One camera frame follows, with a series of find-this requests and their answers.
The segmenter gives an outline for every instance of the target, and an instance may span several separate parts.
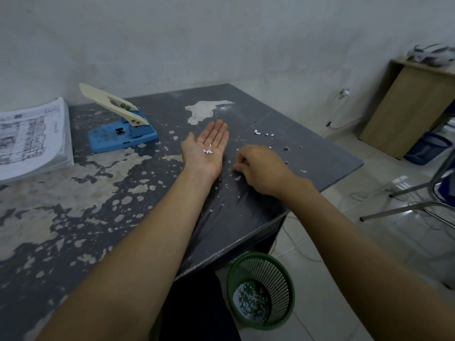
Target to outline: wooden cabinet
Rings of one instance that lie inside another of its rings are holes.
[[[455,64],[431,68],[404,58],[401,72],[374,112],[360,139],[402,159],[455,99]]]

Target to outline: white wall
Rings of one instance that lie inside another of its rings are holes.
[[[128,97],[231,82],[319,131],[361,116],[390,58],[454,44],[455,0],[2,0],[0,109],[85,82]]]

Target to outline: tabletop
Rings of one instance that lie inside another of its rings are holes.
[[[271,147],[319,191],[363,164],[230,84],[128,100],[155,128],[157,141],[91,154],[88,130],[118,116],[96,104],[70,107],[74,167],[0,186],[2,339],[32,340],[38,334],[68,293],[164,196],[183,168],[181,141],[209,121],[228,123],[230,140],[179,276],[287,214],[281,202],[229,171],[245,144]]]

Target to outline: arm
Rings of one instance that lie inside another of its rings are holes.
[[[455,340],[455,310],[388,256],[324,197],[261,146],[237,153],[234,170],[299,218],[340,291],[375,340]]]
[[[145,339],[221,171],[227,128],[220,120],[197,141],[190,133],[182,143],[185,168],[168,193],[71,292],[37,340]]]

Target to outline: paper hole punch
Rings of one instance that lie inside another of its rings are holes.
[[[122,117],[117,122],[88,132],[93,153],[110,152],[158,139],[158,134],[145,116],[130,102],[86,84],[79,84],[79,87],[85,97]]]

